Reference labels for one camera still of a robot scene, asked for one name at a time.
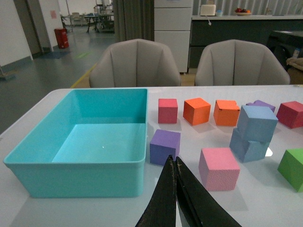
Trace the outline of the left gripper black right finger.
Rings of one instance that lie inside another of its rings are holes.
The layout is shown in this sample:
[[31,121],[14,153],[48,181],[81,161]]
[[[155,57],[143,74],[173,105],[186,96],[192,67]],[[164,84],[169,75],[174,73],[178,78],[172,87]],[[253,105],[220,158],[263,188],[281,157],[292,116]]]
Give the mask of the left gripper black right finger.
[[191,227],[239,227],[240,224],[211,196],[181,158],[176,157],[177,199]]

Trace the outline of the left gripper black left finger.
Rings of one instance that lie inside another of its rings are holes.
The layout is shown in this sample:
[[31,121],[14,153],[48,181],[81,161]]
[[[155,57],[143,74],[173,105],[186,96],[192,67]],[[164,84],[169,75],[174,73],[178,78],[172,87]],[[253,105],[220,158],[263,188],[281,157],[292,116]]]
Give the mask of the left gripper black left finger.
[[169,155],[152,197],[137,222],[137,227],[174,227],[176,225],[177,174]]

